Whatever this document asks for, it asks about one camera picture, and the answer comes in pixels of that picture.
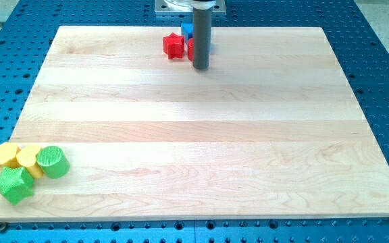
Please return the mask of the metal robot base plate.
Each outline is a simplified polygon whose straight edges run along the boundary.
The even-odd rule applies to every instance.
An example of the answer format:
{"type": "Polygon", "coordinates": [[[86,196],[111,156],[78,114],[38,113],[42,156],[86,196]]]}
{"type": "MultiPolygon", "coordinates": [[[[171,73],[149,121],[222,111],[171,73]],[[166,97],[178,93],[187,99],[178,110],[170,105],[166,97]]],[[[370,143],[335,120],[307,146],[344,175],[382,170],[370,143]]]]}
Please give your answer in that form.
{"type": "MultiPolygon", "coordinates": [[[[180,14],[191,14],[192,6],[190,0],[155,0],[154,10],[156,16],[176,16],[180,14]]],[[[226,1],[216,0],[213,6],[213,13],[225,15],[226,1]]]]}

